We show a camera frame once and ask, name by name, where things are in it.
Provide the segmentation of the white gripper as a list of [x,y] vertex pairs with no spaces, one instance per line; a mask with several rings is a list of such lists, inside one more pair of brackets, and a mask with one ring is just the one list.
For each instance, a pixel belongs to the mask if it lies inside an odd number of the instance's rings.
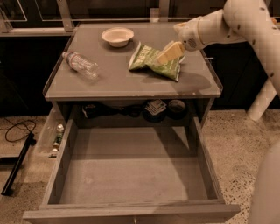
[[174,31],[178,34],[180,42],[171,41],[162,52],[160,52],[156,61],[159,64],[165,64],[171,60],[175,60],[185,54],[185,49],[189,52],[199,51],[206,47],[200,39],[199,23],[201,17],[196,17],[187,22],[175,24]]

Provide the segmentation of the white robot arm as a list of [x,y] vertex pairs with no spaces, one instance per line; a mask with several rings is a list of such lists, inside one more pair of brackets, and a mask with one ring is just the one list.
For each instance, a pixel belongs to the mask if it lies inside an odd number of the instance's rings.
[[[157,56],[160,64],[212,44],[248,42],[280,95],[280,30],[264,0],[227,0],[221,10],[174,25],[177,42]],[[260,164],[248,224],[280,224],[280,142]]]

